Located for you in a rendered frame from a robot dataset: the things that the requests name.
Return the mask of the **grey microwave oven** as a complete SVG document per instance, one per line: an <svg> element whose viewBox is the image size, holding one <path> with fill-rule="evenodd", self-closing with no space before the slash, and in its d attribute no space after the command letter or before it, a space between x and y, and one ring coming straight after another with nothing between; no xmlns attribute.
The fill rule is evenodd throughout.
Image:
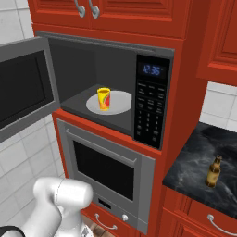
<svg viewBox="0 0 237 237"><path fill-rule="evenodd" d="M163 143L174 50L42 32L48 40L63 110L160 149ZM86 107L99 88L131 94L131 109L98 115ZM160 131L155 136L153 131Z"/></svg>

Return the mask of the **grey microwave door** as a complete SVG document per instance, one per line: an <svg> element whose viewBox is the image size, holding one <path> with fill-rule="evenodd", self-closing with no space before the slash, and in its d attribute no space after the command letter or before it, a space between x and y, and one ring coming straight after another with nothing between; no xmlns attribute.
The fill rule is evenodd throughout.
<svg viewBox="0 0 237 237"><path fill-rule="evenodd" d="M48 41L0 45L0 143L60 108Z"/></svg>

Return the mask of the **red cupboard door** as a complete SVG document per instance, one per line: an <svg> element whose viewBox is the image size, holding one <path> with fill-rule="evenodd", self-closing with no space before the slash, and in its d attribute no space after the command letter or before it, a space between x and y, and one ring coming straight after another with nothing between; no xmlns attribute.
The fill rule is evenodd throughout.
<svg viewBox="0 0 237 237"><path fill-rule="evenodd" d="M34 24L88 28L89 9L86 0L78 0L85 7L85 17L79 16L74 0L28 0Z"/></svg>
<svg viewBox="0 0 237 237"><path fill-rule="evenodd" d="M96 0L92 28L183 38L192 0Z"/></svg>

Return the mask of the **white round turntable plate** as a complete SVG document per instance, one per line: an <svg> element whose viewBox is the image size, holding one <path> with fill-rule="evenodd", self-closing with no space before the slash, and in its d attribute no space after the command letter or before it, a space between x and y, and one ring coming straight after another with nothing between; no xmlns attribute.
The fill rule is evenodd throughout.
<svg viewBox="0 0 237 237"><path fill-rule="evenodd" d="M122 91L112 91L110 93L110 106L107 111L100 109L98 95L95 94L87 100L86 107L98 115L109 116L121 114L131 109L131 94Z"/></svg>

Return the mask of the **yellow patterned cup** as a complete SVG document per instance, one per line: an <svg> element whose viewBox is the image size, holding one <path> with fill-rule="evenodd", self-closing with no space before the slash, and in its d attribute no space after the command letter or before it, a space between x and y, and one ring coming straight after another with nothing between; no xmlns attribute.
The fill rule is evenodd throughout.
<svg viewBox="0 0 237 237"><path fill-rule="evenodd" d="M110 105L110 89L106 87L97 90L98 103L102 111L107 111Z"/></svg>

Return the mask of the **grey built-in oven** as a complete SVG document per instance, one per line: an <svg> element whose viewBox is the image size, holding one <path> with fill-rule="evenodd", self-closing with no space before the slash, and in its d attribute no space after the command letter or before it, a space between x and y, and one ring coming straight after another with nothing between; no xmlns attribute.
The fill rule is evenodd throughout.
<svg viewBox="0 0 237 237"><path fill-rule="evenodd" d="M135 152L61 119L58 132L71 179L94 190L93 201L146 234L155 170L152 157Z"/></svg>

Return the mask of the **red drawer front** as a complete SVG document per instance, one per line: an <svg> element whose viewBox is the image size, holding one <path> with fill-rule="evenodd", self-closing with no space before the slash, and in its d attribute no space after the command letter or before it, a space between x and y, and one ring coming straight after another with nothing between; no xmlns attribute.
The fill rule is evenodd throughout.
<svg viewBox="0 0 237 237"><path fill-rule="evenodd" d="M214 222L226 231L237 233L237 219L231 218L216 209L206 206L189 198L190 206L187 216L196 221L201 227L215 233L218 237L233 237L216 229L207 219L207 214L214 216Z"/></svg>
<svg viewBox="0 0 237 237"><path fill-rule="evenodd" d="M109 230L102 227L95 219L94 214L98 213L100 215L100 220L106 225L116 224L118 226L117 230ZM94 222L99 230L103 233L100 237L140 237L140 233L131 227L130 225L124 223L122 220L116 218L109 212L105 211L102 207L91 203L87 208L82 210L82 214Z"/></svg>

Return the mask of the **brown glass bottle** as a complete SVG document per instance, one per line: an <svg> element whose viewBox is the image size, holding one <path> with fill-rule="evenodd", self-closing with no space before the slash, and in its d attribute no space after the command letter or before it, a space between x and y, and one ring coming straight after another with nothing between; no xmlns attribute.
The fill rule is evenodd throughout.
<svg viewBox="0 0 237 237"><path fill-rule="evenodd" d="M222 156L217 155L214 162L209 166L209 170L206 175L206 186L214 188L217 184L219 174L221 172L220 163Z"/></svg>

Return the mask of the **red tall cabinet frame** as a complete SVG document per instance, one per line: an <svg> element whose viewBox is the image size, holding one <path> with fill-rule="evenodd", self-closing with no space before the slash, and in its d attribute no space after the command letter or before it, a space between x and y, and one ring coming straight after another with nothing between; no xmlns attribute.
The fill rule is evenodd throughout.
<svg viewBox="0 0 237 237"><path fill-rule="evenodd" d="M183 38L93 29L92 19L94 17L89 1L86 1L89 9L88 28L32 23L33 30L35 32L46 31L133 44L148 44L175 50L163 148L160 151L135 142L128 135L105 128L85 118L77 117L62 109L58 109L53 113L54 120L64 119L87 131L156 159L148 233L140 233L140 237L158 237L162 205L165 198L162 180L198 123L206 93L206 82L196 78L196 70L205 34L210 0L192 0Z"/></svg>

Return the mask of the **red wall cupboard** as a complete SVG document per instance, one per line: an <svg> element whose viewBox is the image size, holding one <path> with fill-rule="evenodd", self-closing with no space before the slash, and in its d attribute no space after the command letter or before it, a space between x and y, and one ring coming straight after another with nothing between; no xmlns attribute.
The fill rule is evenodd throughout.
<svg viewBox="0 0 237 237"><path fill-rule="evenodd" d="M237 0L211 0L197 77L237 86Z"/></svg>

